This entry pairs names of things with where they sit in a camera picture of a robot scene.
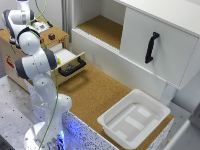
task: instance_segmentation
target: cabinet door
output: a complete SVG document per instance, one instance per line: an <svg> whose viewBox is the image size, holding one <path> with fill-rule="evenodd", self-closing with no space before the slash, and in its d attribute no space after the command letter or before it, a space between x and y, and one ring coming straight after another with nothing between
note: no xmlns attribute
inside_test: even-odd
<svg viewBox="0 0 200 150"><path fill-rule="evenodd" d="M145 63L149 41L156 32L151 56ZM120 54L179 86L198 38L152 17L127 8Z"/></svg>

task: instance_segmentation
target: green cable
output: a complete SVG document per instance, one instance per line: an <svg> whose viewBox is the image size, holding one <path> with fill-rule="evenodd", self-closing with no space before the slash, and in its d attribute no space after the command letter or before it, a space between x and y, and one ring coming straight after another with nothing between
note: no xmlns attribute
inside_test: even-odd
<svg viewBox="0 0 200 150"><path fill-rule="evenodd" d="M44 44L45 48L47 48L47 46L46 46L46 44L44 43L44 41L43 41L36 33L32 32L32 31L31 31L31 33L33 33L38 39L40 39L40 40L42 41L42 43ZM43 139L42 139L42 142L40 143L40 147L39 147L38 150L40 150L40 148L41 148L41 146L42 146L42 144L43 144L43 142L44 142L44 139L45 139L46 134L47 134L47 132L48 132L48 130L49 130L49 128L50 128L50 125L51 125L51 123L52 123L52 121L53 121L53 118L54 118L54 115L55 115L55 112L56 112L56 108L57 108L57 103L58 103L58 81L57 81L55 69L54 69L54 76L55 76L55 80L56 80L56 92L57 92L56 104L55 104L55 107L54 107L54 110L53 110L53 115L52 115L52 117L51 117L51 120L50 120L50 122L49 122L49 125L48 125L48 127L47 127L47 130L46 130L46 132L45 132L45 134L44 134L44 137L43 137Z"/></svg>
<svg viewBox="0 0 200 150"><path fill-rule="evenodd" d="M39 7L38 7L38 4L37 4L37 0L35 0L35 4L36 4L36 6L37 6L37 9L38 9L38 11L41 13L41 11L40 11L40 9L39 9Z"/></svg>
<svg viewBox="0 0 200 150"><path fill-rule="evenodd" d="M45 0L44 10L40 13L39 16L37 16L37 18L35 18L35 19L29 21L29 22L26 24L26 27L28 26L29 23L35 21L36 19L38 19L40 16L42 16L42 15L44 14L44 12L45 12L45 10L46 10L46 5L47 5L47 1Z"/></svg>

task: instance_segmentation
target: cork surface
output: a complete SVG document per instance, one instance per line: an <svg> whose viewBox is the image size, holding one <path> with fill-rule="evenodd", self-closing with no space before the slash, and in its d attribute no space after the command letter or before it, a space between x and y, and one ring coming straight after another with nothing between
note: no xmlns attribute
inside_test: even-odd
<svg viewBox="0 0 200 150"><path fill-rule="evenodd" d="M41 18L39 18L38 21L39 22L42 21L42 22L46 23L46 21L41 19ZM48 35L50 33L54 33L55 34L55 39L54 40L50 40L49 39ZM44 42L48 46L49 44L52 44L53 42L56 42L59 39L62 39L64 36L69 36L69 35L66 32L64 32L64 31L60 30L59 28L57 28L56 26L53 26L48 31L42 33L40 36L44 38ZM0 31L0 37L9 43L10 42L10 34L8 32L8 29L1 30Z"/></svg>
<svg viewBox="0 0 200 150"><path fill-rule="evenodd" d="M103 127L97 122L97 118L130 93L131 89L87 64L85 70L61 84L59 92L72 98L73 105L70 109L72 113L120 150L123 150L105 134ZM145 150L172 119L173 116L169 115L137 150Z"/></svg>
<svg viewBox="0 0 200 150"><path fill-rule="evenodd" d="M120 49L123 26L103 16L98 16L79 26L81 30Z"/></svg>

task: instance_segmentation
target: black drawer handle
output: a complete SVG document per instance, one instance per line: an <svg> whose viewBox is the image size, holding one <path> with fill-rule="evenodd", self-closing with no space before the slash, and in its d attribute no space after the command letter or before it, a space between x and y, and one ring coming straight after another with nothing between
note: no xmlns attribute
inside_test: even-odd
<svg viewBox="0 0 200 150"><path fill-rule="evenodd" d="M153 60L153 57L151 56L152 54L152 50L153 50L153 46L154 46L154 40L157 39L160 35L156 32L153 33L153 36L151 37L150 41L149 41L149 45L148 45L148 49L147 49L147 54L145 57L145 63L148 64L149 62L151 62Z"/></svg>
<svg viewBox="0 0 200 150"><path fill-rule="evenodd" d="M62 76L67 77L67 76L73 74L74 72L78 71L79 69L83 68L86 65L86 62L84 60L82 60L81 57L78 57L77 61L80 63L78 66L71 68L69 70L66 70L66 71L63 71L60 67L60 68L58 68L58 72Z"/></svg>

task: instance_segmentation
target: white plastic bin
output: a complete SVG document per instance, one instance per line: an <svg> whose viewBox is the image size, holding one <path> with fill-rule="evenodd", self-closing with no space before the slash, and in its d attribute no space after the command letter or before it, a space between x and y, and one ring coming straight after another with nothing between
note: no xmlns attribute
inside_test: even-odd
<svg viewBox="0 0 200 150"><path fill-rule="evenodd" d="M170 109L133 90L98 118L105 133L126 149L136 149L169 115Z"/></svg>

